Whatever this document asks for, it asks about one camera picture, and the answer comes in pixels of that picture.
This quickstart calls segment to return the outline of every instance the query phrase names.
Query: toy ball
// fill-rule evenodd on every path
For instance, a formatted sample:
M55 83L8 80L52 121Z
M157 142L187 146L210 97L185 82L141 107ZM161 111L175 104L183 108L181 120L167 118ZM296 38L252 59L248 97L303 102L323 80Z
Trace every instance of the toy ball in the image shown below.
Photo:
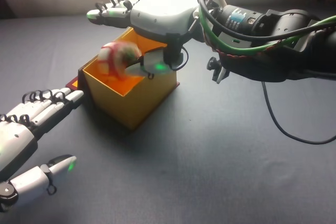
M101 47L97 57L101 74L125 78L125 68L136 63L141 51L136 44L127 41L114 41Z

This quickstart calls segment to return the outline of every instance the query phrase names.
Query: gray tablecloth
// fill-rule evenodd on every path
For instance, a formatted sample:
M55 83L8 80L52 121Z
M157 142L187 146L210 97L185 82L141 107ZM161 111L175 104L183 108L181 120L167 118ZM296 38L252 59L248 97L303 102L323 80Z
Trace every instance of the gray tablecloth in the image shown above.
M313 10L321 17L334 10ZM0 111L26 91L64 87L122 33L85 16L0 21ZM273 124L261 84L235 74L217 85L205 44L186 44L181 85L131 134L79 107L38 142L17 174L61 154L76 168L52 197L1 223L336 223L336 143L311 146ZM336 134L336 83L268 84L280 124L322 140Z

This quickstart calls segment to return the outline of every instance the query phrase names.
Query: robotic hand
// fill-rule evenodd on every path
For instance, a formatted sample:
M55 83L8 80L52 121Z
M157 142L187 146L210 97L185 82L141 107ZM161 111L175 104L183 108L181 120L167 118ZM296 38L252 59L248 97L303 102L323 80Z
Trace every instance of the robotic hand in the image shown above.
M21 206L45 191L55 194L56 186L73 169L76 157L63 155L9 179L35 152L37 141L77 108L82 97L82 91L71 92L69 88L29 92L22 103L0 115L1 212Z
M304 10L262 14L225 0L118 0L118 5L96 4L88 12L98 25L132 27L148 39L166 44L145 52L126 73L154 77L185 66L188 53L183 45L194 38L219 54L207 69L220 83L234 72L261 81L266 104L275 125L286 136L307 144L325 144L336 139L314 142L284 131L272 112L265 82L286 79L322 78L336 80L336 16L320 20ZM186 60L181 50L186 52Z

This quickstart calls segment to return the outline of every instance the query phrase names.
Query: green cable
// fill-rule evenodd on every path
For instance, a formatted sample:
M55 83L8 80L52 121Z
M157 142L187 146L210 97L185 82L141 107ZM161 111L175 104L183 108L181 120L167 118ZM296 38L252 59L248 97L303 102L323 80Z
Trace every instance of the green cable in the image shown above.
M259 47L251 47L251 48L236 48L236 47L232 47L226 43L224 43L223 41L221 41L211 30L211 28L209 27L209 25L206 22L206 17L203 14L203 10L201 9L201 7L199 7L199 12L198 12L199 18L200 18L200 22L201 25L204 29L204 32L206 35L209 36L209 39L211 40L211 42L214 42L217 47L219 47L219 49L227 54L232 54L232 55L255 55L258 52L261 52L265 49L267 49L270 46L273 46L274 44L276 44L277 42L274 42L272 44L267 44L267 45L263 45L263 46L259 46ZM326 18L322 21L319 21L315 24L313 24L313 26L315 25L320 25L320 24L324 24L324 23L328 23L328 22L333 22L336 21L336 16L332 16L329 18ZM284 39L281 41L281 45L288 45L291 44L294 41L299 40L303 35L297 35L297 36L293 36L287 39Z

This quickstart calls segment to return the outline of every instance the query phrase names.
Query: gold box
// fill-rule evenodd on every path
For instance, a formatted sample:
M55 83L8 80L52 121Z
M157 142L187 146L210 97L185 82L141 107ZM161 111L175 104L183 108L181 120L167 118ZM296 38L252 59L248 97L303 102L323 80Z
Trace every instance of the gold box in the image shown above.
M132 28L117 40L137 44L141 52L164 47L157 41L139 36ZM134 130L177 86L176 72L157 74L152 80L144 77L127 77L120 81L98 71L97 56L82 69L86 85L96 107Z

